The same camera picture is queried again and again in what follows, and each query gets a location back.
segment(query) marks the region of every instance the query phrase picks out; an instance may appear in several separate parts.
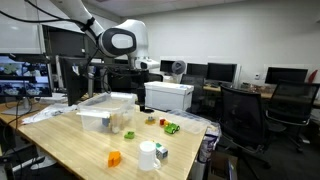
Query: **cable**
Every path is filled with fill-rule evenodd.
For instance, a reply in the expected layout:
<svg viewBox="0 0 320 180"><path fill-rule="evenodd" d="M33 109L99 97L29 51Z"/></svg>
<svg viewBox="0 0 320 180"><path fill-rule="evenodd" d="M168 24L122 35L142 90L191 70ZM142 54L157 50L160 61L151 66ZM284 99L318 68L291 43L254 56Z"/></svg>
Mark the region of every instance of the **cable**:
<svg viewBox="0 0 320 180"><path fill-rule="evenodd" d="M41 11L41 12L43 12L43 13L51 16L51 17L54 17L54 18L59 19L59 20L66 20L66 19L64 19L64 18L62 18L62 17L53 15L53 14L49 13L48 11L45 11L45 10L41 9L41 8L38 7L37 5L35 5L35 4L33 4L32 2L30 2L29 0L25 0L25 1L26 1L27 3L29 3L32 7L36 8L37 10L39 10L39 11ZM73 20L73 19L70 19L70 20L72 20L73 23L76 23L76 24L81 25L81 26L83 26L83 27L86 26L86 24L84 24L83 22L80 22L80 21L78 21L78 20ZM90 28L88 28L87 30L88 30L88 31L90 32L90 34L94 37L94 39L97 40L97 36L96 36L96 34L93 32L93 30L90 29Z"/></svg>
<svg viewBox="0 0 320 180"><path fill-rule="evenodd" d="M32 2L30 2L29 0L25 0L25 1L26 1L27 3L29 3L32 7L38 9L39 11L41 11L41 12L43 12L43 13L51 16L51 17L54 17L54 18L57 18L57 19L62 19L61 17L55 16L55 15L53 15L53 14L51 14L51 13L49 13L49 12L47 12L47 11L41 9L41 8L39 8L38 6L36 6L36 5L33 4Z"/></svg>
<svg viewBox="0 0 320 180"><path fill-rule="evenodd" d="M8 17L8 18L11 18L13 20L16 20L16 21L20 21L20 22L25 22L25 23L49 23L49 22L59 22L59 21L67 21L67 22L72 22L72 23L75 23L75 24L78 24L78 25L81 25L81 26L85 26L84 23L80 22L80 21L77 21L77 20L74 20L74 19L63 19L63 18L59 18L59 19L50 19L50 20L26 20L26 19L20 19L20 18L16 18L14 16L11 16L7 13L4 13L3 11L0 11L0 14ZM97 39L97 36L96 34L92 31L92 29L88 29L88 31L90 32L90 34L94 37L94 39Z"/></svg>

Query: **black office chair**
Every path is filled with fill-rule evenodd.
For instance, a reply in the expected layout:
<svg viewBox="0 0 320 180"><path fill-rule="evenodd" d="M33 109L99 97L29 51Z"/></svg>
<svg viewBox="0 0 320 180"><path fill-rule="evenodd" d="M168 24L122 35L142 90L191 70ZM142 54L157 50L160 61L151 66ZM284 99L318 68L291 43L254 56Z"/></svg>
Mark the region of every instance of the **black office chair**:
<svg viewBox="0 0 320 180"><path fill-rule="evenodd" d="M203 95L204 77L183 74L181 81L180 81L180 84L187 84L187 85L194 86L194 90L192 93L191 108L190 108L189 112L198 113L202 107L201 105L204 100L204 95Z"/></svg>
<svg viewBox="0 0 320 180"><path fill-rule="evenodd" d="M299 140L301 127L309 124L314 99L319 90L319 84L279 81L268 103L266 116L268 119L287 126L298 126L294 140L286 134L296 145L296 150L302 152Z"/></svg>
<svg viewBox="0 0 320 180"><path fill-rule="evenodd" d="M160 81L163 82L163 76L161 74L153 74L153 73L149 73L148 75L148 82L152 82L152 81Z"/></svg>
<svg viewBox="0 0 320 180"><path fill-rule="evenodd" d="M251 153L264 153L271 142L273 132L281 132L285 127L267 124L261 105L261 95L221 86L222 116L219 120L222 135L237 146L236 154L243 159L254 176L259 176L251 167L243 150ZM265 168L270 168L269 162L264 162Z"/></svg>

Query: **white box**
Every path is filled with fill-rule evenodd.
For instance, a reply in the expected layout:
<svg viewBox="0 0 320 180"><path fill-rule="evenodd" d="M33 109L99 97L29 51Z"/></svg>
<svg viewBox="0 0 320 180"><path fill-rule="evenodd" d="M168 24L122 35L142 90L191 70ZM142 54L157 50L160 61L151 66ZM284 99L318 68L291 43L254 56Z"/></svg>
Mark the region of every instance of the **white box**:
<svg viewBox="0 0 320 180"><path fill-rule="evenodd" d="M186 110L191 107L194 87L166 82L147 82L146 106L162 111L173 109Z"/></svg>

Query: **orange block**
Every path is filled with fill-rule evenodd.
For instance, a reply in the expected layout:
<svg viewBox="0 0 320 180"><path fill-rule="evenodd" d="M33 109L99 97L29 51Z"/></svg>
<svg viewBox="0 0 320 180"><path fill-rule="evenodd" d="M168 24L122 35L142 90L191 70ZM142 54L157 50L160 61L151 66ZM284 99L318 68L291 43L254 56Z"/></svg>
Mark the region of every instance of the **orange block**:
<svg viewBox="0 0 320 180"><path fill-rule="evenodd" d="M121 161L121 157L120 157L120 151L112 151L109 153L109 159L108 159L108 167L115 167L117 166L120 161Z"/></svg>

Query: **white robot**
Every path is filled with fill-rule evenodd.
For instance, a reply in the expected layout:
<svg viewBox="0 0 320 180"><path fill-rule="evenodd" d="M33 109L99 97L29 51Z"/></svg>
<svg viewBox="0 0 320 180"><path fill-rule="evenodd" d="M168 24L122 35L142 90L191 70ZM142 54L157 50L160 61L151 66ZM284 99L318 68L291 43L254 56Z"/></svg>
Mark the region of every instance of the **white robot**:
<svg viewBox="0 0 320 180"><path fill-rule="evenodd" d="M80 21L78 25L108 57L127 55L131 69L154 69L160 64L149 58L146 26L137 20L127 20L113 28L104 30L84 7L81 0L50 0L70 19Z"/></svg>

